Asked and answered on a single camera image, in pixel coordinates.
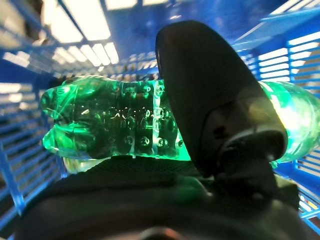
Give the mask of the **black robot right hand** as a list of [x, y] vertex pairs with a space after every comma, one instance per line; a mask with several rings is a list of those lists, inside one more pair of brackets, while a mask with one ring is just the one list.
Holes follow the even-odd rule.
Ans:
[[155, 52], [158, 80], [80, 76], [42, 94], [44, 147], [98, 164], [33, 199], [15, 239], [312, 239], [297, 186], [271, 167], [287, 131], [233, 48], [182, 21]]

